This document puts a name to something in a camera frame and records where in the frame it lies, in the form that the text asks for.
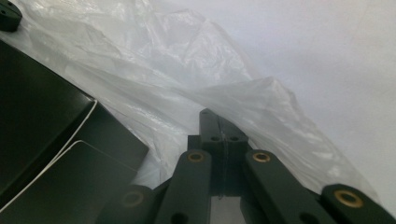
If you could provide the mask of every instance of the plastic bag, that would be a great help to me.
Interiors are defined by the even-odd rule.
[[[273,151],[313,191],[367,181],[302,113],[293,94],[258,74],[216,24],[147,0],[20,0],[23,20],[0,37],[97,98],[150,153],[135,183],[169,178],[208,107]]]

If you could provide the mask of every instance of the white background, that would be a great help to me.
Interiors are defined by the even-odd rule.
[[[396,2],[154,0],[219,24],[264,77],[295,92],[396,217]]]

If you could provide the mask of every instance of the black object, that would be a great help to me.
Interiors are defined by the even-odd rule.
[[[208,109],[201,111],[200,135],[189,136],[188,149],[180,156],[173,178],[159,186],[161,193],[157,189],[149,191],[155,203],[150,197],[141,201],[153,204],[147,206],[148,210],[124,209],[129,216],[120,215],[124,219],[116,222],[119,220],[114,210],[120,209],[108,205],[106,208],[113,210],[105,209],[97,223],[206,224],[210,179],[212,196],[241,197],[240,209],[247,224],[396,224],[380,205],[351,187],[328,186],[321,195],[305,189],[276,155],[251,149],[241,130]],[[199,161],[202,157],[193,157],[199,154],[205,158],[211,155],[211,172],[210,161],[189,161]]]
[[[102,197],[106,197],[107,194],[111,197],[116,187],[121,188],[122,185],[127,185],[132,180],[146,157],[148,148],[90,95],[3,41],[0,41],[0,71],[0,209],[7,204],[7,208],[3,209],[4,211],[0,214],[0,220],[5,220],[5,217],[12,214],[12,209],[18,208],[21,214],[26,215],[26,218],[33,214],[26,213],[25,210],[37,210],[42,218],[39,222],[36,222],[38,219],[32,218],[32,222],[23,223],[54,223],[46,222],[45,212],[40,210],[42,206],[40,203],[34,202],[43,202],[43,206],[52,204],[53,207],[58,207],[60,211],[65,212],[73,202],[75,206],[81,204],[80,200],[85,200],[85,203],[98,203],[98,206],[92,207],[92,210],[81,210],[81,214],[78,214],[77,217],[97,216],[102,209],[101,201],[109,200],[109,198],[106,200]],[[89,153],[90,156],[96,158],[93,164],[108,164],[106,169],[113,173],[112,175],[103,173],[103,181],[115,181],[117,186],[113,188],[109,183],[109,188],[103,188],[102,182],[91,179],[91,177],[96,177],[90,176],[85,171],[93,169],[89,161],[78,163],[76,167],[72,164],[73,162],[68,162],[69,167],[52,168],[59,167],[56,164],[64,161],[61,157],[55,164],[52,164],[48,171],[44,172],[45,178],[37,179],[40,184],[35,182],[26,188],[51,161],[58,159],[67,148],[74,146],[77,142],[84,142],[87,146],[95,149]],[[68,155],[74,154],[74,151],[71,149],[64,154],[64,157],[69,157]],[[57,173],[50,176],[57,177],[47,177],[49,171]],[[90,188],[103,190],[101,191],[103,196],[93,194],[92,197],[88,197],[89,194],[87,194],[85,197],[73,190],[68,191],[70,189],[78,190],[78,188],[69,189],[68,183],[64,185],[63,189],[60,189],[61,186],[56,184],[57,181],[45,181],[47,178],[63,180],[66,178],[64,175],[69,175],[67,180],[70,181],[73,180],[73,176],[78,178],[79,175],[84,175],[87,181],[92,181]],[[9,203],[23,189],[26,191],[13,203]],[[58,198],[54,194],[55,198],[49,198],[44,192],[51,190],[59,192],[63,190],[68,193],[65,195],[60,193]],[[62,207],[60,201],[67,195],[70,197]],[[47,213],[50,217],[52,211],[48,210]],[[62,215],[70,216],[65,217],[66,220],[90,223],[74,219],[77,218],[75,217],[76,213],[67,213],[68,215]],[[22,217],[17,217],[21,219],[12,219],[11,223],[20,223],[19,220],[22,220]],[[90,219],[91,223],[95,220],[96,217]]]
[[[21,11],[13,3],[0,0],[0,31],[16,31],[21,19]]]

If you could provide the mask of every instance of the crumpled plastic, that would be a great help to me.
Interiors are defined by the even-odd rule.
[[[0,38],[97,98],[150,148],[135,183],[172,176],[208,107],[274,152],[307,188],[375,191],[307,118],[293,93],[259,74],[215,23],[148,0],[18,0],[19,31]]]

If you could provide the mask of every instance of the brass ring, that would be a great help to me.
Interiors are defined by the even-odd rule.
[[[192,162],[200,162],[200,161],[203,161],[204,160],[204,154],[202,154],[201,152],[192,152],[190,155],[189,155],[189,161],[192,161]]]
[[[145,196],[142,194],[142,192],[134,190],[130,191],[127,194],[125,194],[122,199],[121,203],[124,207],[136,207],[139,204],[143,202],[143,199]]]
[[[353,207],[353,208],[363,207],[363,200],[358,195],[356,195],[355,193],[349,190],[345,190],[345,189],[336,190],[334,192],[334,196],[338,200],[338,202],[348,207]],[[353,201],[346,199],[345,196],[351,197]]]
[[[269,160],[271,160],[271,157],[266,153],[257,152],[253,154],[253,159],[259,162],[268,162]]]

